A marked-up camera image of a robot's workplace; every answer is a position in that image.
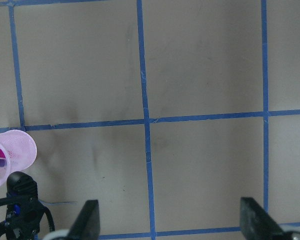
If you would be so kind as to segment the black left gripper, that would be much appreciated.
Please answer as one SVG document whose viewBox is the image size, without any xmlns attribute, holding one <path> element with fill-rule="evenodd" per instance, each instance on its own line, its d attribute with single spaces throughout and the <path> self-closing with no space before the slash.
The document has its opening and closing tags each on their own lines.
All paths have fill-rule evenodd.
<svg viewBox="0 0 300 240">
<path fill-rule="evenodd" d="M 43 216 L 49 231 L 55 231 L 52 213 L 39 201 L 38 184 L 31 176 L 15 171 L 8 176 L 6 187 L 6 197 L 0 198 L 0 238 L 34 240 Z"/>
</svg>

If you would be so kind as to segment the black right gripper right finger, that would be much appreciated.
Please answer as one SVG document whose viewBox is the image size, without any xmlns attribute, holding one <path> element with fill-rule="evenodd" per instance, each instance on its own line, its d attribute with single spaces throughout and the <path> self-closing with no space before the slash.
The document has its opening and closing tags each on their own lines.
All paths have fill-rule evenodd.
<svg viewBox="0 0 300 240">
<path fill-rule="evenodd" d="M 252 197 L 240 198 L 239 227 L 246 240 L 284 238 L 284 231 Z"/>
</svg>

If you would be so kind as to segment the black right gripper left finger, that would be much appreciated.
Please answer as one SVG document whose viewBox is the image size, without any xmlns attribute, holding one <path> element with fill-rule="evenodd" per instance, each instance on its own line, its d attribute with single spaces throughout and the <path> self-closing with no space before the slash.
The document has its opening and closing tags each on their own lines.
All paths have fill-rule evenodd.
<svg viewBox="0 0 300 240">
<path fill-rule="evenodd" d="M 98 240 L 101 231 L 99 201 L 87 200 L 71 226 L 67 240 Z"/>
</svg>

